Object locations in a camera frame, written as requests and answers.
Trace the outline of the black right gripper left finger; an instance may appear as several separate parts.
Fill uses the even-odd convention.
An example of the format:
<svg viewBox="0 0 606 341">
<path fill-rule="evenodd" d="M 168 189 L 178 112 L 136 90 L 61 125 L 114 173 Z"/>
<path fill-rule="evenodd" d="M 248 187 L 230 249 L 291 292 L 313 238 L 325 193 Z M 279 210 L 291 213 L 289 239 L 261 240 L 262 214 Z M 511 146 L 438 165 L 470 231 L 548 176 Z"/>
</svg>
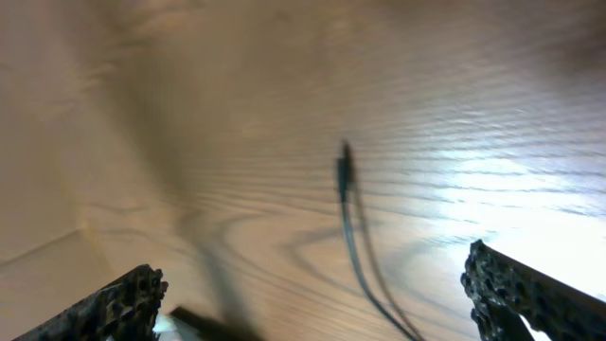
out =
<svg viewBox="0 0 606 341">
<path fill-rule="evenodd" d="M 141 264 L 14 341 L 157 341 L 168 286 L 160 269 Z"/>
</svg>

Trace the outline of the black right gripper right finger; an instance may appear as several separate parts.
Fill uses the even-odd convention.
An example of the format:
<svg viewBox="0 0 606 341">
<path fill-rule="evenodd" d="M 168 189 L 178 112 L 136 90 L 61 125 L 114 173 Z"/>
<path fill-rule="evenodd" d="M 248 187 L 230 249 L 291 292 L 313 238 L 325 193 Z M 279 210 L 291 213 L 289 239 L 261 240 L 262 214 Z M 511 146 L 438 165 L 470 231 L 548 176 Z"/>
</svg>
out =
<svg viewBox="0 0 606 341">
<path fill-rule="evenodd" d="M 477 240 L 461 275 L 483 341 L 605 341 L 605 303 Z"/>
</svg>

